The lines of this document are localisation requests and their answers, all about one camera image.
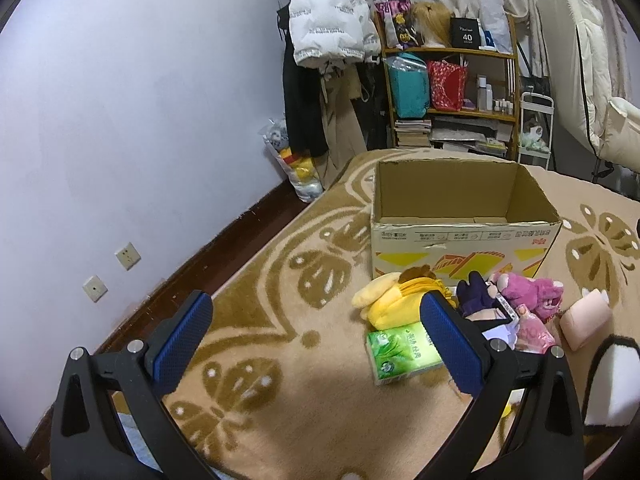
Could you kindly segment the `wall socket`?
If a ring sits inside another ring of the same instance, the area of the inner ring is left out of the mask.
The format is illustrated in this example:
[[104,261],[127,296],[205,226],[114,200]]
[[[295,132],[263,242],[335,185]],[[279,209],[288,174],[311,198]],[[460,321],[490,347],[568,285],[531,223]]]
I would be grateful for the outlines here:
[[126,271],[131,270],[141,260],[141,255],[132,243],[115,252],[115,257]]
[[82,284],[82,289],[95,304],[108,292],[104,281],[97,275],[90,276],[90,278]]

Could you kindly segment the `red patterned bag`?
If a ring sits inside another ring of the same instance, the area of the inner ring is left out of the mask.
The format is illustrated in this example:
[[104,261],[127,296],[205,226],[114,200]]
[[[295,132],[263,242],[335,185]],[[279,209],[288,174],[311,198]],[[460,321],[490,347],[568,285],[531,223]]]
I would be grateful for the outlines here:
[[447,61],[428,61],[427,73],[430,80],[431,106],[441,112],[461,110],[468,69]]

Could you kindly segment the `black hanging garment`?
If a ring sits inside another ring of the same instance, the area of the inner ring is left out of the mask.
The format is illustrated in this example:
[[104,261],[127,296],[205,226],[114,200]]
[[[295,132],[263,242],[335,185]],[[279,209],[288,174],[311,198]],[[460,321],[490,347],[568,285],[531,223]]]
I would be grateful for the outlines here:
[[322,125],[320,73],[295,63],[289,22],[288,6],[282,6],[278,11],[278,26],[285,41],[282,84],[288,142],[294,153],[321,157],[329,147]]

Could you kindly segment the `white trolley cart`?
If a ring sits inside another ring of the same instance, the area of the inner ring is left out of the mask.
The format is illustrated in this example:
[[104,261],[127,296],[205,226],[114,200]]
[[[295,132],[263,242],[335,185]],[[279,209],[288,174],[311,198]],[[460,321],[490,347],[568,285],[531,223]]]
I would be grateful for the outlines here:
[[554,101],[551,96],[524,91],[520,99],[518,162],[548,169],[552,155]]

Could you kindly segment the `black box with 40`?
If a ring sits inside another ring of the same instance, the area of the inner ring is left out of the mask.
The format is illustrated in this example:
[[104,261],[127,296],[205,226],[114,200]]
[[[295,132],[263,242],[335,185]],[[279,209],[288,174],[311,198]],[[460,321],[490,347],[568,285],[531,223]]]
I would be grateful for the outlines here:
[[476,18],[450,18],[451,47],[465,50],[478,50],[480,28]]

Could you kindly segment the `upper wall socket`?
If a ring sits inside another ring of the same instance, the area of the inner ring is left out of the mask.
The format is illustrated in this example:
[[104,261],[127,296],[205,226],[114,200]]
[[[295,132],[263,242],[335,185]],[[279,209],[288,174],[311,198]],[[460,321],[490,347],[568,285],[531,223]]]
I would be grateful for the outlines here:
[[115,252],[115,257],[126,271],[131,270],[141,260],[141,255],[132,243]]

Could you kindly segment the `yellow plush toy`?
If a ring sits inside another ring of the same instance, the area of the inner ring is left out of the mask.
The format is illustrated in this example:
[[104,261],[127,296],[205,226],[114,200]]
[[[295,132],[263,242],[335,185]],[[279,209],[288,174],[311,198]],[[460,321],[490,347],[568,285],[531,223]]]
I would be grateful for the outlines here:
[[428,264],[380,275],[356,292],[352,306],[376,330],[386,330],[419,322],[422,296],[427,292],[441,292],[454,308],[458,306],[454,293]]

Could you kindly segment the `teal bag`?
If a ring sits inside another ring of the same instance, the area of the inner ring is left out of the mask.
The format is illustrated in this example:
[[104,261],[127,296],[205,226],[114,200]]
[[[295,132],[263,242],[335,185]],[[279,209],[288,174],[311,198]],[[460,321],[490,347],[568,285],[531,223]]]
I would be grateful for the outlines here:
[[386,58],[396,114],[401,119],[418,119],[426,115],[431,102],[427,65],[411,53]]

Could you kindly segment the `lower wall socket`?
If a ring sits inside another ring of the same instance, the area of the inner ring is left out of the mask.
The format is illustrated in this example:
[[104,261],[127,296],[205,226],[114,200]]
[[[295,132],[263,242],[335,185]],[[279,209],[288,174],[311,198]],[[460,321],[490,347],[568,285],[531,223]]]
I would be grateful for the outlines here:
[[104,281],[97,275],[90,276],[90,278],[82,284],[82,289],[95,304],[108,292]]

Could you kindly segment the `white puffer jacket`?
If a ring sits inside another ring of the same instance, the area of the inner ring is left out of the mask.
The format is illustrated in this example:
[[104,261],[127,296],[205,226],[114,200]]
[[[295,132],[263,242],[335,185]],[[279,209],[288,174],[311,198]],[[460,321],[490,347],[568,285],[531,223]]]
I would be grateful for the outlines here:
[[288,15],[298,66],[326,73],[381,54],[366,0],[290,0]]

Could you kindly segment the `green tissue pack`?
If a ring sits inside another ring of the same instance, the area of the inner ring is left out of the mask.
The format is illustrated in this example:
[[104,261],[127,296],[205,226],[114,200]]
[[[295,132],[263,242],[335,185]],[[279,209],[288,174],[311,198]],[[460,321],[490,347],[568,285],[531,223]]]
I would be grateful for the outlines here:
[[420,322],[368,333],[366,348],[377,386],[442,366],[442,358]]

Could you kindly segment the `pink plush pillow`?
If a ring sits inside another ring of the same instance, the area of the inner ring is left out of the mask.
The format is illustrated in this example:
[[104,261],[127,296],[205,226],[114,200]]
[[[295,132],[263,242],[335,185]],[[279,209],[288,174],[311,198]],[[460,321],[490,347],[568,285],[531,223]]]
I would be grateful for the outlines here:
[[577,351],[612,316],[608,293],[593,289],[577,300],[560,318],[560,329],[573,351]]

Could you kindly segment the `blonde wig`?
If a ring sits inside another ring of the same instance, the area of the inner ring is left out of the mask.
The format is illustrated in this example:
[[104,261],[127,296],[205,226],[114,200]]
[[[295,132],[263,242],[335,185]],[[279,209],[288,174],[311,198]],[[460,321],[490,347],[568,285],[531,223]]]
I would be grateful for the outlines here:
[[441,2],[416,2],[411,7],[414,27],[422,38],[422,46],[450,48],[450,23],[454,14]]

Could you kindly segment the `purple haired plush doll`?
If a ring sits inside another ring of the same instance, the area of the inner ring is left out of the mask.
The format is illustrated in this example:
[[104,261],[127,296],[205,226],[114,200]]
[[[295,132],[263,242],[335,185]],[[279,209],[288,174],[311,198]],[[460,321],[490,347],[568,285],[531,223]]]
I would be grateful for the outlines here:
[[493,282],[471,271],[467,280],[457,284],[456,296],[462,316],[478,327],[487,340],[501,339],[515,349],[520,317]]

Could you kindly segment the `beige coat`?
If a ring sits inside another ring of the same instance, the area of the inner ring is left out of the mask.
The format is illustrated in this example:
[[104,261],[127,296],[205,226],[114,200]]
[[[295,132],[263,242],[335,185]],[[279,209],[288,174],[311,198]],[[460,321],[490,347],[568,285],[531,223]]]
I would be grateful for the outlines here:
[[322,81],[322,91],[322,127],[328,150],[314,159],[314,166],[326,190],[353,157],[367,151],[367,145],[352,106],[353,100],[362,97],[356,66],[349,65]]

